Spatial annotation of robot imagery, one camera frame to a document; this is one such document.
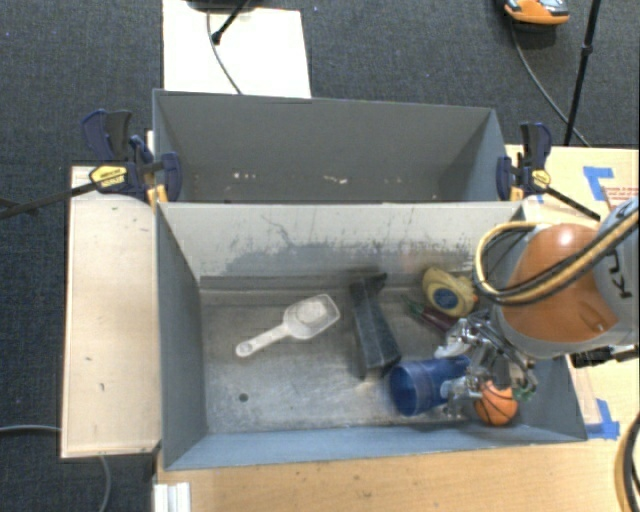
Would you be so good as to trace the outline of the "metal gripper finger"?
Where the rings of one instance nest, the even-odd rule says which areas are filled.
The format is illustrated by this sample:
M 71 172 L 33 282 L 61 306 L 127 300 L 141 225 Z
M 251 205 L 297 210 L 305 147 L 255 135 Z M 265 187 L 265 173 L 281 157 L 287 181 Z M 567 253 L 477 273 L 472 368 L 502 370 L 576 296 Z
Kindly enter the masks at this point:
M 459 377 L 442 384 L 442 397 L 447 416 L 463 416 L 466 409 L 482 398 L 482 393 L 473 379 Z
M 434 352 L 435 358 L 453 358 L 463 355 L 469 348 L 470 328 L 467 322 L 457 322 L 446 333 L 444 341 Z

